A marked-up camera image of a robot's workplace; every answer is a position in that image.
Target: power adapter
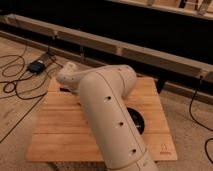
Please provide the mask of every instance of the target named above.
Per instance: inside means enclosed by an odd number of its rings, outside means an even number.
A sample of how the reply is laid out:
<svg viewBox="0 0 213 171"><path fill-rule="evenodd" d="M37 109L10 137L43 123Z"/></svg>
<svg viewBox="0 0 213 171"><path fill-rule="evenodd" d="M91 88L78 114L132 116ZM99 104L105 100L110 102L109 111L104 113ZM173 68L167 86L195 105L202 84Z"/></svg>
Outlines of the power adapter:
<svg viewBox="0 0 213 171"><path fill-rule="evenodd" d="M54 56L51 56L49 53L44 53L27 66L27 71L38 75L55 62L55 60L56 58Z"/></svg>

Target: wooden board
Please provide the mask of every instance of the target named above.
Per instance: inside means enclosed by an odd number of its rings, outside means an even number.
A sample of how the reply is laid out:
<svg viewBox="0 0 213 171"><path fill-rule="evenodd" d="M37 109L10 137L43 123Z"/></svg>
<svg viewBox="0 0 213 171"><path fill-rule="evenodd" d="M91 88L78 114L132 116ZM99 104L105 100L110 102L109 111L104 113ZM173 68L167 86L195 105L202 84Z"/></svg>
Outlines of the wooden board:
<svg viewBox="0 0 213 171"><path fill-rule="evenodd" d="M59 84L54 79L48 90L26 155L27 160L103 161L78 97L71 93L60 92ZM154 80L138 78L135 89L125 103L142 113L145 119L145 132L142 138L154 160L177 160Z"/></svg>

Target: cable on floor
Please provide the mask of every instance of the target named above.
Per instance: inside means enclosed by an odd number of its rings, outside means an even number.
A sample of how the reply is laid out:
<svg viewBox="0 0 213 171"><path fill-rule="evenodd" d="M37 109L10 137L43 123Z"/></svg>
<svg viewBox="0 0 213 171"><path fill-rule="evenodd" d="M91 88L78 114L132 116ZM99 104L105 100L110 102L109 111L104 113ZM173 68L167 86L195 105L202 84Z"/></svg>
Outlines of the cable on floor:
<svg viewBox="0 0 213 171"><path fill-rule="evenodd" d="M202 85L202 82L203 82L203 78L201 77L200 80L199 80L199 84L198 84L198 86L197 86L197 88L196 88L196 90L195 90L195 92L194 92L194 95L193 95L193 97L192 97L192 99L191 99L191 102L190 102L190 105L189 105L189 114L190 114L192 120L193 120L196 124L198 124L199 126L205 128L206 130L208 130L208 131L210 131L210 132L213 132L213 129L212 129L212 128L210 128L210 127L204 125L203 123L201 123L200 121L198 121L198 120L194 117L194 115L193 115L193 113L192 113L192 105L193 105L193 102L194 102L195 98L197 97L197 94L198 94L198 91L199 91L200 86ZM210 155L209 155L207 146L208 146L209 142L212 141L212 140L213 140L213 138L207 139L206 142L205 142L205 145L204 145L204 149L205 149L206 156L207 156L208 160L211 162L211 164L213 164L213 159L212 159L212 158L210 157Z"/></svg>

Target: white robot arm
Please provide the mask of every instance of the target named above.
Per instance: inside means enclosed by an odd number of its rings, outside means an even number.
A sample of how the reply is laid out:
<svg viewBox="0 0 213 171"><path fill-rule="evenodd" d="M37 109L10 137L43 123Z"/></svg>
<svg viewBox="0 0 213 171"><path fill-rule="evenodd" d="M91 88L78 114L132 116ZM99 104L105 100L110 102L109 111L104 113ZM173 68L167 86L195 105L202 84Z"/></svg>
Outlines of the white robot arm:
<svg viewBox="0 0 213 171"><path fill-rule="evenodd" d="M77 71L67 63L57 80L78 88L80 102L109 171L157 171L122 100L136 83L127 65Z"/></svg>

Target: black cable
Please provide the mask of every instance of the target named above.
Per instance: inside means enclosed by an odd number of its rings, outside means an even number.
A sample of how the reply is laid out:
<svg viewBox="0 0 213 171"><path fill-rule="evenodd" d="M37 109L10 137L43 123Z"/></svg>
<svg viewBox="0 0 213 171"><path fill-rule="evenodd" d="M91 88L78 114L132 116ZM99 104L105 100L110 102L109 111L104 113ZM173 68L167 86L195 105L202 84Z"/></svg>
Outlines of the black cable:
<svg viewBox="0 0 213 171"><path fill-rule="evenodd" d="M21 119L10 129L10 131L1 139L0 144L11 134L11 132L20 124L20 122L37 106L37 104L43 99L41 96L35 104L21 117Z"/></svg>
<svg viewBox="0 0 213 171"><path fill-rule="evenodd" d="M210 157L209 152L208 152L208 149L207 149L208 143L209 143L210 141L213 141L213 138L209 138L208 140L206 140L206 142L205 142L205 153L206 153L206 156L208 157L209 161L213 164L213 160L212 160L212 158Z"/></svg>
<svg viewBox="0 0 213 171"><path fill-rule="evenodd" d="M213 129L211 129L211 128L205 126L204 124L202 124L201 122L199 122L197 119L195 119L195 117L194 117L194 115L193 115L193 113L192 113L192 105L193 105L193 102L194 102L194 100L195 100L195 98L196 98L196 96L197 96L197 94L198 94L198 91L199 91L199 88L200 88L202 82L203 82L203 79L200 78L199 85L197 86L197 88L196 88L196 90L195 90L195 92L194 92L194 95L193 95L193 97L192 97L192 99L191 99L190 105L189 105L189 114L190 114L191 118L193 119L193 121L194 121L196 124L198 124L198 125L200 125L201 127L203 127L203 128L205 128L205 129L207 129L207 130L213 132Z"/></svg>
<svg viewBox="0 0 213 171"><path fill-rule="evenodd" d="M202 82L203 82L203 78L201 77L200 80L199 80L199 85L197 86L197 88L196 88L196 90L195 90L195 92L194 92L194 95L193 95L193 97L192 97L192 99L191 99L191 102L190 102L189 114L190 114L192 120L193 120L196 124L200 125L201 127L207 129L207 130L210 131L210 132L213 132L213 129L212 129L212 128L209 128L209 127L205 126L204 124L202 124L201 122L199 122L197 119L195 119L195 117L194 117L194 115L193 115L193 113L192 113L192 105L193 105L193 102L194 102L194 100L195 100L195 98L196 98L196 96L197 96L197 94L198 94L199 88L200 88L200 86L202 85ZM208 140L206 140L204 149L205 149L205 153L206 153L207 158L208 158L209 161L213 164L213 160L211 159L211 157L210 157L210 155L209 155L209 152L208 152L208 149L207 149L208 143L209 143L210 141L212 141L212 140L213 140L213 138L209 138Z"/></svg>
<svg viewBox="0 0 213 171"><path fill-rule="evenodd" d="M63 68L63 65L62 64L59 64L58 62L56 62L54 59L52 59L52 56L54 56L52 53L51 53L51 47L50 45L48 45L47 47L47 54L49 55L49 58L50 60L55 63L56 65L60 66L61 68Z"/></svg>
<svg viewBox="0 0 213 171"><path fill-rule="evenodd" d="M3 92L4 92L4 93L12 93L12 92L15 90L15 87L16 87L16 84L17 84L18 81L21 82L21 81L29 80L29 79L31 79L34 75L35 75L35 74L32 74L32 75L30 75L29 77L23 78L23 79L20 79L20 80L2 81L2 82L0 82L0 83L6 83L5 86L3 87ZM8 87L9 87L10 85L13 85L13 88L10 89L10 90L8 91L7 89L8 89Z"/></svg>
<svg viewBox="0 0 213 171"><path fill-rule="evenodd" d="M37 87L35 87L35 88L33 88L33 89L29 89L29 90L25 90L25 91L18 92L19 96L20 96L21 94L28 93L28 92L32 92L32 91L34 91L34 90L37 90L37 89L41 88L41 87L44 85L44 83L45 83L47 77L48 77L48 78L52 78L49 74L50 74L53 70L55 70L55 69L57 69L57 68L58 68L58 67L54 67L54 68L50 69L49 71L46 71L46 70L45 70L46 76L44 77L43 81L42 81ZM1 100L1 99L11 98L11 97L14 97L14 96L16 96L16 94L13 94L13 95L10 95L10 96L6 96L6 97L0 97L0 100Z"/></svg>

